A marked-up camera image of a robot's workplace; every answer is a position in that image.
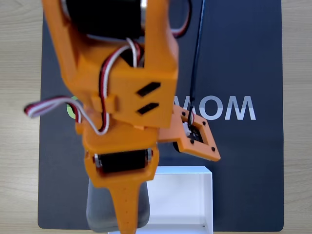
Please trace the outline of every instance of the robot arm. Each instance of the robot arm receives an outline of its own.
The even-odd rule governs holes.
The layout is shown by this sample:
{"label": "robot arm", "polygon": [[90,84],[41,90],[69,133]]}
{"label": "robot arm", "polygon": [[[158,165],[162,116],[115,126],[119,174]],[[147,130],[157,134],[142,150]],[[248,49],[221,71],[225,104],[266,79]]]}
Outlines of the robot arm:
{"label": "robot arm", "polygon": [[[35,117],[61,103],[71,105],[86,172],[94,187],[109,189],[120,232],[133,234],[140,186],[154,178],[158,165],[158,142],[176,142],[180,152],[220,159],[207,121],[172,105],[178,45],[169,25],[169,0],[42,3],[63,81],[83,107],[54,97],[28,105],[25,112]],[[185,33],[190,13],[174,34]],[[133,41],[141,36],[144,43]]]}

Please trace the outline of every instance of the letter m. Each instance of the letter m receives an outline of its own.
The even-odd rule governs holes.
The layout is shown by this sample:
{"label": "letter m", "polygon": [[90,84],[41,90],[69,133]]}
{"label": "letter m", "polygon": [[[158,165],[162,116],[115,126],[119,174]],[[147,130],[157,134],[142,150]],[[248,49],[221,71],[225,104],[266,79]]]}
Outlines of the letter m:
{"label": "letter m", "polygon": [[249,109],[250,119],[256,120],[255,114],[254,114],[253,102],[252,102],[252,98],[250,96],[244,97],[241,111],[239,111],[236,96],[230,96],[228,108],[227,108],[226,114],[225,114],[225,120],[230,120],[233,105],[234,105],[235,113],[237,116],[237,120],[243,120],[244,119],[245,110],[246,110],[247,105],[248,105],[248,109]]}

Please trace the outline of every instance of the orange gripper jaw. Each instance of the orange gripper jaw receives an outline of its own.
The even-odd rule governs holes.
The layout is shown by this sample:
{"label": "orange gripper jaw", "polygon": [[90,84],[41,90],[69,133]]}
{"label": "orange gripper jaw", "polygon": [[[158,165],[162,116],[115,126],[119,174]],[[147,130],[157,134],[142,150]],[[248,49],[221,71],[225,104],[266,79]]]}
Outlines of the orange gripper jaw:
{"label": "orange gripper jaw", "polygon": [[211,161],[219,161],[220,154],[206,119],[194,115],[193,125],[199,130],[203,142],[191,141],[186,136],[183,122],[187,122],[188,114],[187,110],[174,105],[170,128],[161,128],[159,130],[158,141],[177,142],[181,153],[187,153]]}
{"label": "orange gripper jaw", "polygon": [[121,234],[136,233],[139,190],[143,182],[154,179],[159,162],[156,145],[152,152],[152,159],[145,168],[112,174],[96,168],[94,154],[85,155],[86,171],[94,187],[108,188],[112,195]]}

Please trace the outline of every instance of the black servo motor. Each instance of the black servo motor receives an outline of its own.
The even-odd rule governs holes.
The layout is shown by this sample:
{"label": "black servo motor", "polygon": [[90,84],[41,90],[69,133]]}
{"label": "black servo motor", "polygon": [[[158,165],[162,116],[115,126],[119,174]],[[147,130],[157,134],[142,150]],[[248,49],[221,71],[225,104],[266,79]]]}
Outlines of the black servo motor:
{"label": "black servo motor", "polygon": [[144,35],[147,0],[61,0],[64,14],[83,34],[125,39]]}

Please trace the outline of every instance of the black cable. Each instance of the black cable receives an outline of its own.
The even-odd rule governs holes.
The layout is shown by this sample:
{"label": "black cable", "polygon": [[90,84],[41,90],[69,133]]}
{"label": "black cable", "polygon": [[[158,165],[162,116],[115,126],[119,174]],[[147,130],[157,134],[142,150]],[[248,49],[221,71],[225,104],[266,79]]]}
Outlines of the black cable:
{"label": "black cable", "polygon": [[199,18],[198,32],[197,32],[197,38],[196,38],[195,55],[194,55],[193,67],[192,67],[192,75],[191,75],[190,109],[189,109],[189,116],[188,116],[188,125],[189,125],[189,127],[192,125],[191,114],[192,114],[192,110],[193,110],[193,107],[194,107],[194,101],[195,101],[196,75],[197,75],[197,67],[198,67],[201,35],[202,35],[202,31],[203,31],[204,11],[205,11],[205,0],[202,0],[201,9],[200,9],[200,18]]}

